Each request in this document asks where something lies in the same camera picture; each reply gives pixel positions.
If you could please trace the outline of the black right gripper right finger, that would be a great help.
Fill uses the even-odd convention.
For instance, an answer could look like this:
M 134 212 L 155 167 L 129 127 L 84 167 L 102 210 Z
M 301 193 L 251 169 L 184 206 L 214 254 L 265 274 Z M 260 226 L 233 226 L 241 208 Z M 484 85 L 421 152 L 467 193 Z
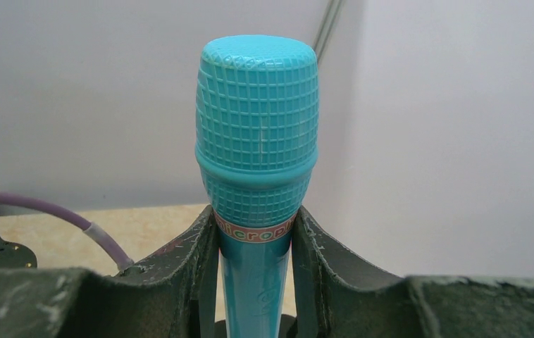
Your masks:
M 331 237 L 305 208 L 292 268 L 293 337 L 534 337 L 534 279 L 400 277 Z

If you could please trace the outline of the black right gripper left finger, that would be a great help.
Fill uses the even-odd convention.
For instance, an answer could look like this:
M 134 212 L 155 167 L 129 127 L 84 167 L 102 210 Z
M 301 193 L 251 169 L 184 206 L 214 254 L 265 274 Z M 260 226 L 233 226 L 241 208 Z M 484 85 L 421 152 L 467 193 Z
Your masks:
M 114 276 L 38 268 L 0 238 L 0 337 L 213 337 L 218 238 L 210 206 Z

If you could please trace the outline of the blue toy microphone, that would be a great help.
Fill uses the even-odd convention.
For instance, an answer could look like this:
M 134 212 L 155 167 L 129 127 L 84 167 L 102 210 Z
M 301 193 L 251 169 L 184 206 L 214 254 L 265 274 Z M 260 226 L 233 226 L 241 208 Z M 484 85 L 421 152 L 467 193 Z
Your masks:
M 229 337 L 279 335 L 318 117 L 318 58 L 308 44 L 233 35 L 202 49 L 194 152 L 219 229 Z

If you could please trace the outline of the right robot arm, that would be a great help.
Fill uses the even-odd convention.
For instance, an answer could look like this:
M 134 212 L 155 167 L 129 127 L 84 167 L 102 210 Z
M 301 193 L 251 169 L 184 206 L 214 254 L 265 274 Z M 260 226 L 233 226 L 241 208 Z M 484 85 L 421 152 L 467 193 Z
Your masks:
M 118 266 L 37 268 L 0 236 L 0 337 L 232 337 L 215 321 L 218 218 L 206 207 L 175 239 L 134 262 L 97 224 L 66 208 L 0 192 L 0 204 L 80 229 Z M 297 316 L 274 337 L 534 337 L 534 279 L 398 277 L 358 257 L 302 208 L 292 225 Z

